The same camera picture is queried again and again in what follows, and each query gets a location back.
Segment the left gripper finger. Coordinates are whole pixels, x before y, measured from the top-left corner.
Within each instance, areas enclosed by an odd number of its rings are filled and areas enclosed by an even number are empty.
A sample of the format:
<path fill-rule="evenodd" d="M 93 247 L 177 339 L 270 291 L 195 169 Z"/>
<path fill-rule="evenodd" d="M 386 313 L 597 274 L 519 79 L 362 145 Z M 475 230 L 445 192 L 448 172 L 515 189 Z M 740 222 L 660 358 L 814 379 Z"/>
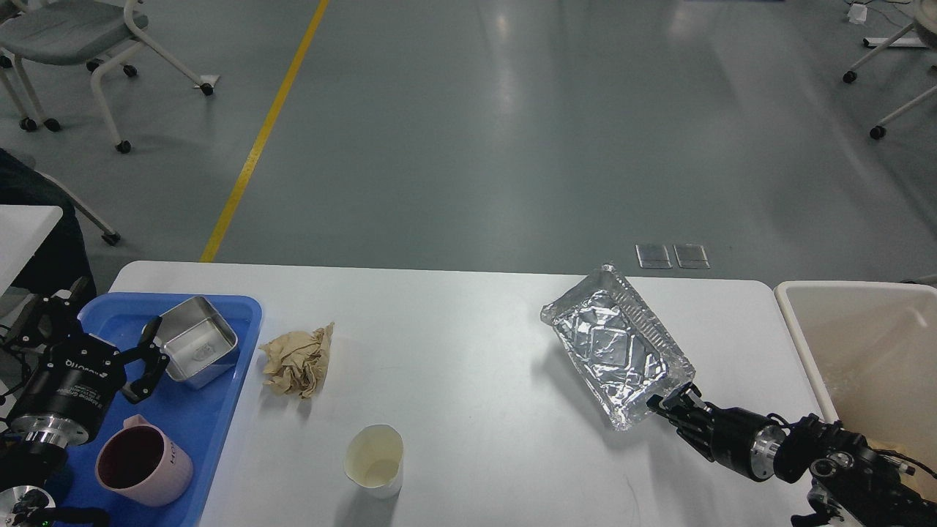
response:
<path fill-rule="evenodd" d="M 127 351 L 120 351 L 111 360 L 111 366 L 119 368 L 124 376 L 120 392 L 130 404 L 139 404 L 153 396 L 155 387 L 160 383 L 170 363 L 170 357 L 164 353 L 162 345 L 157 342 L 157 333 L 162 323 L 162 316 L 153 317 L 147 321 L 141 330 L 137 345 Z M 124 367 L 138 360 L 143 360 L 143 374 L 136 381 L 128 381 Z"/>
<path fill-rule="evenodd" d="M 10 327 L 9 344 L 34 349 L 83 334 L 79 312 L 89 281 L 90 277 L 81 277 L 68 290 L 59 290 L 51 296 L 33 296 Z"/>

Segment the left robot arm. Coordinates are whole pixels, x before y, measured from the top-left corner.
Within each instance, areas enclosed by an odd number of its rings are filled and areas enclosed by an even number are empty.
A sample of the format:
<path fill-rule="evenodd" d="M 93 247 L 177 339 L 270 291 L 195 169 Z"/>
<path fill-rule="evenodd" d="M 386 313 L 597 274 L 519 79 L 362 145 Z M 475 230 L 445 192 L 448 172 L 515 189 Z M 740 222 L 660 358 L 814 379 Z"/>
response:
<path fill-rule="evenodd" d="M 40 351 L 6 419 L 18 437 L 2 454 L 2 514 L 10 526 L 108 525 L 102 508 L 59 506 L 47 482 L 66 463 L 68 447 L 96 439 L 118 393 L 132 404 L 146 400 L 170 362 L 157 339 L 160 316 L 126 351 L 86 332 L 78 299 L 88 284 L 81 277 L 70 289 L 33 296 L 4 337 L 6 351 Z"/>

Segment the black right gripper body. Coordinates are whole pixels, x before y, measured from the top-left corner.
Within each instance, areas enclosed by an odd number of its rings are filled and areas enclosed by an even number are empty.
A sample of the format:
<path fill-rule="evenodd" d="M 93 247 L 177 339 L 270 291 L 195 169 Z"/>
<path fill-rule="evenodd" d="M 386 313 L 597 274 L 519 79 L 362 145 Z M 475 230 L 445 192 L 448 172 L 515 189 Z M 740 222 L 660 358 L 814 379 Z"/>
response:
<path fill-rule="evenodd" d="M 709 406 L 702 455 L 740 476 L 764 482 L 775 476 L 775 457 L 786 440 L 774 420 L 741 408 Z"/>

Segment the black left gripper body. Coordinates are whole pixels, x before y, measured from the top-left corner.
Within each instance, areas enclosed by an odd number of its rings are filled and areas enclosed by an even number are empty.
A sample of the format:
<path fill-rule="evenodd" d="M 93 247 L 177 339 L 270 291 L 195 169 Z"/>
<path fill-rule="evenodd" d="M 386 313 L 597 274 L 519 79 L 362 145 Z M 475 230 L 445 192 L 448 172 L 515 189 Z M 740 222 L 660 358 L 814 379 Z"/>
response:
<path fill-rule="evenodd" d="M 54 444 L 86 444 L 96 439 L 126 381 L 117 347 L 95 334 L 73 334 L 43 354 L 10 411 L 11 430 L 32 439 L 50 434 Z"/>

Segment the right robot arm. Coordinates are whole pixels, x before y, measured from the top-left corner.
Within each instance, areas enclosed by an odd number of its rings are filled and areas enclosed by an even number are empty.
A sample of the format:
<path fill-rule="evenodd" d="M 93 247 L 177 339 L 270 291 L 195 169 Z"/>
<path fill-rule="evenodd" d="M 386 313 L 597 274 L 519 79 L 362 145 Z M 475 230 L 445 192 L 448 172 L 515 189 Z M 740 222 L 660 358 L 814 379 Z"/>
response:
<path fill-rule="evenodd" d="M 903 483 L 903 476 L 933 470 L 893 449 L 870 446 L 864 435 L 809 414 L 795 423 L 777 414 L 760 416 L 722 409 L 701 398 L 694 384 L 647 401 L 653 413 L 710 463 L 755 482 L 810 478 L 811 513 L 793 526 L 933 526 L 934 501 Z"/>

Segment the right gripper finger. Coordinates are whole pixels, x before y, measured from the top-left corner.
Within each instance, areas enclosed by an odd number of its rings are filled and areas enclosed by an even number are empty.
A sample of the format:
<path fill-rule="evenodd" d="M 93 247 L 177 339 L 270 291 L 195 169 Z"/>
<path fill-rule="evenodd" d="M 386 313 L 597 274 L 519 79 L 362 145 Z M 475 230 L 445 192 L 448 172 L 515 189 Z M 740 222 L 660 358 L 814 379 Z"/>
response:
<path fill-rule="evenodd" d="M 696 386 L 683 386 L 666 397 L 652 395 L 646 404 L 675 427 L 680 437 L 709 440 L 712 436 L 712 413 Z"/>

